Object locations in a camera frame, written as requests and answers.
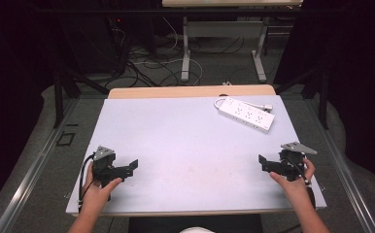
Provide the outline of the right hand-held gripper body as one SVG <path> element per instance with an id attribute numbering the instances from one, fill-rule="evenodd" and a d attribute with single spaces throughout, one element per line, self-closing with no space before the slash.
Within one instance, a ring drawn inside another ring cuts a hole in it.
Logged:
<path id="1" fill-rule="evenodd" d="M 318 152 L 299 142 L 286 143 L 281 145 L 281 148 L 280 158 L 285 164 L 285 176 L 287 180 L 292 182 L 297 178 L 302 178 L 307 182 L 308 179 L 305 176 L 303 159 L 307 154 L 317 154 Z"/>

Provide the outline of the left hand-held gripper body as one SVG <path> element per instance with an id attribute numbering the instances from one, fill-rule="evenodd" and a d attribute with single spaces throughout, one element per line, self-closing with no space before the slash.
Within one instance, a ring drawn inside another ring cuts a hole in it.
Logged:
<path id="1" fill-rule="evenodd" d="M 118 169 L 113 166 L 116 154 L 113 150 L 99 146 L 93 156 L 93 178 L 105 187 L 119 176 Z"/>

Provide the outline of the person's right hand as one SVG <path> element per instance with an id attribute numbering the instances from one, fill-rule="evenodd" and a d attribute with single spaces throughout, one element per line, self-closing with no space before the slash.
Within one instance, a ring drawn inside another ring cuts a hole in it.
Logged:
<path id="1" fill-rule="evenodd" d="M 311 199 L 308 194 L 306 183 L 309 183 L 312 180 L 315 173 L 315 166 L 307 158 L 303 159 L 303 163 L 305 165 L 305 177 L 298 178 L 293 182 L 287 181 L 275 172 L 269 173 L 270 178 L 282 187 L 293 206 L 296 204 L 307 204 L 308 206 L 311 206 Z"/>

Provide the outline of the person's left hand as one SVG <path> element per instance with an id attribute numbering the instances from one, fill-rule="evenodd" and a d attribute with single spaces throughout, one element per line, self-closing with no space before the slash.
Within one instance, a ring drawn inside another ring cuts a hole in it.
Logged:
<path id="1" fill-rule="evenodd" d="M 93 178 L 92 165 L 93 163 L 90 163 L 86 171 L 81 216 L 98 216 L 112 191 L 121 183 L 121 178 L 117 178 L 102 187 L 99 181 Z"/>

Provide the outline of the black floor socket plate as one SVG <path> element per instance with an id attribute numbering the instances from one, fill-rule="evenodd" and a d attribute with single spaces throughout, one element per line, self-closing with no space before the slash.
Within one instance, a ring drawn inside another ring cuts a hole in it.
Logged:
<path id="1" fill-rule="evenodd" d="M 61 135 L 59 136 L 59 138 L 57 139 L 56 145 L 58 147 L 69 147 L 72 144 L 75 136 L 76 134 L 73 132 L 63 131 Z"/>

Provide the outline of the white power strip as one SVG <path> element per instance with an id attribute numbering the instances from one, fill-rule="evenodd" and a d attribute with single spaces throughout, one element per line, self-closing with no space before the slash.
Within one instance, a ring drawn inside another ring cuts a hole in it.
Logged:
<path id="1" fill-rule="evenodd" d="M 270 130 L 275 119 L 274 115 L 231 97 L 222 98 L 221 103 L 215 102 L 214 106 L 221 115 L 264 133 Z"/>

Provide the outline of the pale grey table mat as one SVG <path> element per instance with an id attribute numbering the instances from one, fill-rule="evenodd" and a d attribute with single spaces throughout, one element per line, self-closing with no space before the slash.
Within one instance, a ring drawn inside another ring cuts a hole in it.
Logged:
<path id="1" fill-rule="evenodd" d="M 106 216 L 222 215 L 284 212 L 281 187 L 258 159 L 279 158 L 297 135 L 282 99 L 270 104 L 274 121 L 263 133 L 221 115 L 214 97 L 105 100 L 87 150 L 115 151 L 115 165 L 138 163 L 111 194 Z"/>

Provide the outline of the black metal stand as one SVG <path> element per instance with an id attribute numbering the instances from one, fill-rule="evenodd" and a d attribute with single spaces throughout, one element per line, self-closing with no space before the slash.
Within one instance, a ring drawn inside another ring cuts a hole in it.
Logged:
<path id="1" fill-rule="evenodd" d="M 53 69 L 54 86 L 54 104 L 55 104 L 55 122 L 54 128 L 57 128 L 64 119 L 63 93 L 69 98 L 77 99 L 82 94 L 77 83 L 84 83 L 87 86 L 99 91 L 102 94 L 108 94 L 110 90 L 102 85 L 92 81 L 83 74 L 74 71 L 69 67 Z"/>
<path id="2" fill-rule="evenodd" d="M 303 99 L 313 99 L 319 93 L 318 119 L 322 127 L 327 130 L 327 97 L 328 97 L 328 70 L 325 68 L 312 68 L 301 75 L 296 76 L 285 84 L 275 87 L 275 92 L 282 92 L 293 87 L 297 83 L 305 82 L 301 95 Z"/>

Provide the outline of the person's dark clothing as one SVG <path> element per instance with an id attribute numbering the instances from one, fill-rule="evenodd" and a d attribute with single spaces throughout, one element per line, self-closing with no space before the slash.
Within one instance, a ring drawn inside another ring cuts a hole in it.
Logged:
<path id="1" fill-rule="evenodd" d="M 131 217 L 128 233 L 181 233 L 191 227 L 215 233 L 263 233 L 261 217 L 257 214 Z"/>

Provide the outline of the dark computer tower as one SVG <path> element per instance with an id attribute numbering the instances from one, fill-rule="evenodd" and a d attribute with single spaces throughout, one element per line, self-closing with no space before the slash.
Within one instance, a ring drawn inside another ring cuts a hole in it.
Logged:
<path id="1" fill-rule="evenodd" d="M 124 73 L 131 39 L 113 19 L 68 16 L 60 23 L 84 74 Z"/>

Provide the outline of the metal floor rail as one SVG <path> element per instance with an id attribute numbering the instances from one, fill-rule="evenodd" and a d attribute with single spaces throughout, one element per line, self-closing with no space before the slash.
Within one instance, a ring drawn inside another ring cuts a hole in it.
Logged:
<path id="1" fill-rule="evenodd" d="M 362 195 L 353 180 L 352 172 L 350 171 L 348 164 L 342 156 L 342 153 L 335 145 L 330 133 L 323 127 L 323 124 L 319 120 L 318 110 L 313 100 L 306 100 L 305 104 L 310 112 L 310 115 L 314 119 L 317 127 L 324 136 L 324 141 L 330 150 L 330 161 L 338 175 L 341 184 L 343 185 L 348 199 L 353 207 L 358 221 L 364 230 L 364 233 L 375 233 L 375 221 L 370 214 Z"/>
<path id="2" fill-rule="evenodd" d="M 73 113 L 77 99 L 67 100 L 61 122 L 53 127 L 55 113 L 46 104 L 14 171 L 0 193 L 0 233 L 10 233 L 61 136 L 63 124 Z"/>

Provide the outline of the white metal desk frame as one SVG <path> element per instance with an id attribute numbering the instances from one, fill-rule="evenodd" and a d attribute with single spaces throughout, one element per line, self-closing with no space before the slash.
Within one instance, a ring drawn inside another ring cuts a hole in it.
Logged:
<path id="1" fill-rule="evenodd" d="M 304 0 L 162 0 L 162 6 L 176 10 L 290 10 L 300 6 Z M 181 81 L 189 78 L 191 62 L 188 40 L 190 38 L 254 38 L 257 39 L 256 50 L 252 51 L 256 68 L 256 77 L 262 83 L 266 75 L 261 62 L 261 54 L 267 37 L 270 17 L 259 17 L 258 20 L 217 19 L 204 21 L 183 17 L 183 46 Z"/>

